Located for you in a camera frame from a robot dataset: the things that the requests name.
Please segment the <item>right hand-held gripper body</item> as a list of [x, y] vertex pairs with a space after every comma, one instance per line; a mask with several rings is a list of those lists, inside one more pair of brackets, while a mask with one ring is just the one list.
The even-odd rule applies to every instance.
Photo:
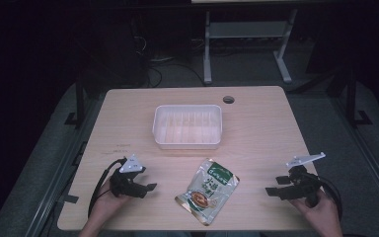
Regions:
[[288, 199], [305, 198], [310, 207], [318, 204], [319, 198], [317, 191], [320, 189], [322, 182], [316, 175], [307, 171], [305, 164], [325, 158], [326, 154], [321, 152], [315, 155], [295, 156], [291, 161], [286, 163], [289, 169], [289, 181], [293, 184]]

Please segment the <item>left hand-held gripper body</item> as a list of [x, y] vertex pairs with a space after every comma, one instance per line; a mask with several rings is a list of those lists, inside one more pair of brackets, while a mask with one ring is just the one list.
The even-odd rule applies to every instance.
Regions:
[[145, 171], [135, 155], [129, 158], [123, 157], [119, 160], [121, 166], [117, 168], [110, 177], [110, 189], [114, 196], [129, 196], [133, 178]]

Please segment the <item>green and white food packet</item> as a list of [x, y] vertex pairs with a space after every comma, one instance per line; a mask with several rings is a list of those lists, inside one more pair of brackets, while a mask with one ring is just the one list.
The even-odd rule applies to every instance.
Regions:
[[213, 159], [205, 159], [189, 183], [187, 190], [175, 201], [204, 226], [210, 225], [240, 179]]

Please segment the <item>white plastic container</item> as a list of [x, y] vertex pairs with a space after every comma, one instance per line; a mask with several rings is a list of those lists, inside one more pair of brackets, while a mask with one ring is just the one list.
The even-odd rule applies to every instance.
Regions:
[[222, 110], [217, 105], [162, 105], [152, 133], [161, 149], [217, 149], [222, 135]]

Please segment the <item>person's right hand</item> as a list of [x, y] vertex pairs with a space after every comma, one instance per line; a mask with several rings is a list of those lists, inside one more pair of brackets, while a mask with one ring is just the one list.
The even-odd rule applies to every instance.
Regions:
[[316, 232], [318, 229], [325, 227], [337, 227], [341, 229], [335, 202], [321, 190], [318, 190], [317, 196], [319, 202], [314, 207], [308, 207], [306, 202], [301, 199], [292, 199], [289, 203], [305, 217]]

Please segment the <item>person's left hand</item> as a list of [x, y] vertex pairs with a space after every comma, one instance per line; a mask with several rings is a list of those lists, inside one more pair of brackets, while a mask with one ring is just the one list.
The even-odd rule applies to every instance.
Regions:
[[110, 220], [129, 200], [131, 197], [120, 195], [114, 196], [110, 191], [110, 182], [106, 181], [98, 194], [98, 198], [92, 208], [88, 218], [93, 224], [103, 226]]

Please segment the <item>black metal stand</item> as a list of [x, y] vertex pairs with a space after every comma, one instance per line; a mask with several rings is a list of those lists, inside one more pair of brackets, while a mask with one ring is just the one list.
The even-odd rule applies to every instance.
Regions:
[[76, 112], [70, 113], [65, 120], [65, 124], [74, 125], [79, 129], [85, 118], [85, 101], [84, 101], [84, 86], [80, 79], [75, 83], [75, 98], [76, 98]]
[[354, 68], [349, 65], [345, 69], [344, 84], [346, 88], [345, 95], [345, 118], [354, 128], [359, 125], [371, 124], [372, 121], [365, 111], [357, 111], [356, 106], [356, 77]]

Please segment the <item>metal floor rail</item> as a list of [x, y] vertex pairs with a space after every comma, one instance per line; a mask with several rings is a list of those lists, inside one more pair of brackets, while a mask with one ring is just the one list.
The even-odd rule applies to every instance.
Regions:
[[61, 161], [50, 180], [49, 187], [46, 189], [44, 197], [38, 205], [38, 209], [25, 237], [38, 237], [40, 235], [57, 201], [76, 173], [76, 169], [80, 163], [80, 156], [86, 147], [87, 137], [88, 135], [83, 131], [76, 130], [73, 133], [61, 157]]
[[379, 189], [379, 163], [377, 162], [376, 156], [364, 140], [364, 137], [358, 130], [361, 125], [372, 125], [372, 121], [369, 119], [365, 111], [358, 111], [359, 119], [354, 118], [353, 120], [349, 120], [346, 116], [346, 107], [342, 105], [340, 99], [331, 98], [331, 104], [341, 119], [342, 124], [345, 126], [349, 136], [357, 146], [361, 156], [365, 160], [369, 172]]

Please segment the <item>white metal desk frame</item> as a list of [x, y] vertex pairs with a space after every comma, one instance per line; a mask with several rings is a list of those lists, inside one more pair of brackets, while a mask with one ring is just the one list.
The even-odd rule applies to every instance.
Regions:
[[284, 62], [283, 56], [293, 30], [297, 10], [290, 11], [285, 21], [265, 22], [212, 22], [210, 13], [205, 14], [204, 26], [204, 53], [203, 53], [203, 80], [206, 84], [212, 83], [210, 63], [210, 41], [217, 39], [281, 39], [278, 50], [273, 53], [275, 63], [284, 83], [292, 82], [291, 76]]

